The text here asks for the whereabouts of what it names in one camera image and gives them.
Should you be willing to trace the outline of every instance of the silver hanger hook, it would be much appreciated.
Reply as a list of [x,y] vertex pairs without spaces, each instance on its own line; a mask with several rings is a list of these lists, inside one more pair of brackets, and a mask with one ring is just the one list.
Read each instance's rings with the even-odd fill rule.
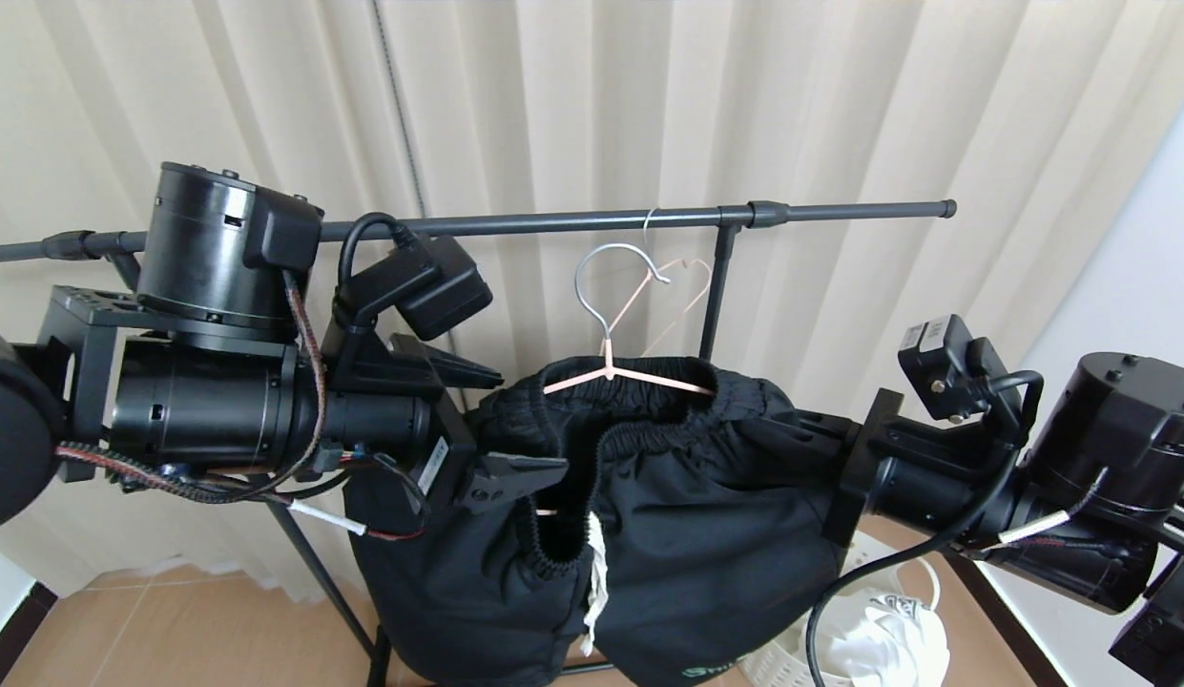
[[597,248],[594,249],[594,251],[588,252],[587,256],[584,256],[583,262],[579,263],[578,269],[574,270],[574,296],[578,297],[579,303],[583,304],[583,308],[586,309],[588,313],[591,313],[592,316],[594,316],[597,321],[600,322],[600,327],[604,327],[605,341],[612,339],[609,332],[609,321],[606,321],[606,319],[604,319],[604,316],[601,316],[601,314],[597,312],[596,308],[592,308],[592,304],[587,303],[587,296],[583,295],[583,269],[587,268],[587,262],[591,262],[592,258],[599,256],[600,252],[609,251],[610,248],[620,248],[623,249],[623,251],[635,252],[641,259],[646,262],[646,269],[651,271],[651,277],[654,277],[656,282],[671,283],[671,280],[669,277],[664,277],[664,275],[661,274],[661,270],[656,268],[656,263],[651,261],[651,257],[648,256],[648,253],[643,251],[643,249],[633,246],[633,244],[630,243],[605,243],[604,246]]
[[646,240],[646,227],[651,224],[651,216],[656,213],[658,208],[650,208],[646,212],[646,218],[643,218],[643,251],[651,252],[651,244]]

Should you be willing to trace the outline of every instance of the white basket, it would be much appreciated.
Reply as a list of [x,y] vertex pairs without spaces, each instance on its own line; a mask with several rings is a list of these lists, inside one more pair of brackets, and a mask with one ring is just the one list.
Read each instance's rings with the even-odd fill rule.
[[[867,561],[875,560],[875,558],[887,557],[892,552],[892,547],[886,547],[876,539],[862,534],[862,532],[855,533],[850,548],[845,552],[843,572],[857,569]],[[931,601],[931,608],[935,608],[940,596],[939,578],[935,577],[935,571],[927,561],[921,560],[921,558],[918,558],[918,561],[926,567],[927,572],[931,573],[931,579],[935,583],[935,591],[933,591]],[[860,582],[850,584],[841,591],[841,595],[849,595],[858,588],[869,586],[874,590],[892,591],[894,595],[905,596],[906,592],[896,579],[897,570],[900,566],[892,566],[892,569],[869,574]],[[813,674],[811,674],[809,664],[804,662],[804,631],[806,627],[809,627],[809,615],[805,614],[783,635],[776,636],[764,647],[749,654],[747,660],[740,662],[740,669],[745,673],[745,678],[748,678],[748,682],[753,683],[753,687],[813,687]],[[822,670],[822,678],[826,687],[854,687],[854,682],[849,678],[824,673],[824,670]]]

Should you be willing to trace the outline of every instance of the tiled floor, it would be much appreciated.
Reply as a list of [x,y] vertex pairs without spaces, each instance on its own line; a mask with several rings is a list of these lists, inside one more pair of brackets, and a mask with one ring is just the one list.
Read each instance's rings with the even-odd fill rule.
[[[884,522],[866,529],[893,545],[912,535]],[[1032,686],[1019,662],[942,560],[941,617],[952,666],[946,687]],[[914,595],[925,573],[902,576]],[[374,627],[371,601],[347,591],[363,625]],[[394,661],[392,687],[426,682]],[[60,599],[15,663],[7,687],[192,687],[199,685],[347,687],[366,682],[366,657],[328,603],[292,604],[243,573],[208,576],[178,566],[150,578],[108,573],[89,590]],[[617,687],[616,670],[570,675],[560,687]],[[740,672],[710,687],[747,687]]]

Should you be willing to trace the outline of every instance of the pink clothes hanger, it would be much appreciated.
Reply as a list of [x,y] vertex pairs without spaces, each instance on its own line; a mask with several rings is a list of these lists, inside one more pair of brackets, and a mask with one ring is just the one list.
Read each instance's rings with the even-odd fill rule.
[[600,370],[588,371],[587,373],[566,379],[562,381],[556,381],[543,387],[545,394],[552,394],[554,391],[561,391],[562,389],[570,389],[571,386],[579,386],[584,381],[592,381],[592,379],[609,379],[610,381],[617,377],[625,377],[628,379],[637,379],[638,381],[648,381],[650,384],[657,384],[659,386],[669,386],[671,389],[681,389],[683,391],[691,391],[695,394],[714,396],[714,391],[697,386],[695,384],[689,384],[686,381],[680,381],[677,379],[669,379],[665,377],[658,377],[657,374],[646,374],[644,371],[632,371],[625,368],[618,368],[613,365],[612,360],[612,332],[609,330],[609,321],[605,321],[604,316],[596,308],[592,308],[591,303],[587,303],[587,297],[583,295],[583,270],[587,268],[587,262],[592,261],[600,252],[609,251],[609,249],[622,249],[622,251],[630,251],[636,253],[641,259],[646,262],[650,269],[650,277],[655,278],[661,283],[669,283],[671,280],[664,277],[664,275],[658,271],[656,263],[651,261],[643,249],[632,246],[629,243],[605,243],[604,246],[594,249],[584,256],[583,262],[579,263],[578,269],[574,270],[574,296],[578,297],[579,304],[583,304],[583,309],[586,309],[600,322],[600,327],[604,329],[604,367]]
[[[641,358],[645,358],[645,357],[650,355],[650,352],[652,352],[652,349],[656,348],[656,346],[658,345],[658,342],[661,342],[662,340],[664,340],[664,338],[667,336],[667,333],[671,332],[671,328],[675,327],[675,326],[677,326],[677,322],[681,321],[682,317],[687,316],[687,314],[689,314],[689,310],[691,310],[693,307],[695,307],[697,304],[697,301],[704,298],[706,294],[710,291],[710,278],[714,275],[714,270],[710,270],[710,265],[706,264],[706,261],[697,259],[697,257],[695,257],[695,259],[691,259],[691,261],[686,259],[686,257],[683,257],[683,258],[678,257],[678,259],[676,259],[676,261],[671,261],[669,263],[665,263],[664,265],[661,265],[661,272],[662,271],[667,271],[667,269],[669,269],[670,267],[676,265],[677,263],[680,263],[680,265],[683,267],[683,268],[686,268],[686,269],[688,269],[691,265],[701,265],[702,269],[706,270],[706,283],[704,283],[704,285],[702,285],[701,291],[699,291],[697,295],[694,296],[691,301],[689,301],[689,304],[687,304],[684,307],[684,309],[681,310],[677,314],[676,317],[671,319],[671,322],[669,322],[669,326],[664,327],[664,330],[661,332],[661,334],[658,336],[656,336],[656,339],[648,345],[646,349],[643,352],[643,355],[639,355]],[[630,300],[626,301],[625,306],[622,306],[622,312],[617,313],[617,316],[614,316],[612,319],[611,325],[609,325],[609,332],[612,332],[613,329],[617,329],[617,323],[619,321],[622,321],[622,317],[625,316],[626,310],[630,310],[631,306],[635,304],[635,301],[638,300],[638,296],[641,295],[641,293],[643,293],[643,288],[645,288],[648,285],[648,283],[652,282],[654,278],[655,277],[651,276],[651,272],[648,272],[643,277],[643,282],[639,282],[638,288],[635,288],[633,295],[630,296]],[[603,353],[603,352],[604,352],[604,344],[600,345],[600,353]]]

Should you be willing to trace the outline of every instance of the curtain fold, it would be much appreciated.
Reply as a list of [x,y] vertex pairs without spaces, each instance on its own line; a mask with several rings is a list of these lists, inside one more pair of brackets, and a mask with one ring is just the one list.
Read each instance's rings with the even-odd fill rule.
[[[1158,0],[0,2],[0,243],[143,230],[163,160],[237,169],[328,218],[957,199],[951,220],[736,240],[714,362],[858,417],[876,386],[909,391],[894,348],[925,319],[960,313],[1018,365],[1183,102],[1184,2]],[[511,381],[594,352],[571,278],[611,239],[641,231],[462,240],[495,298],[457,327],[461,355]],[[650,239],[658,263],[714,253],[710,229]],[[335,251],[313,274],[317,327]],[[643,271],[605,253],[588,298],[614,313]],[[623,319],[618,355],[704,285],[671,276]],[[102,263],[0,265],[8,340],[34,338],[53,283],[121,287]],[[695,355],[701,313],[657,355]],[[356,582],[342,531],[301,525]],[[53,483],[0,551],[59,595],[173,556],[317,595],[263,506],[102,480]]]

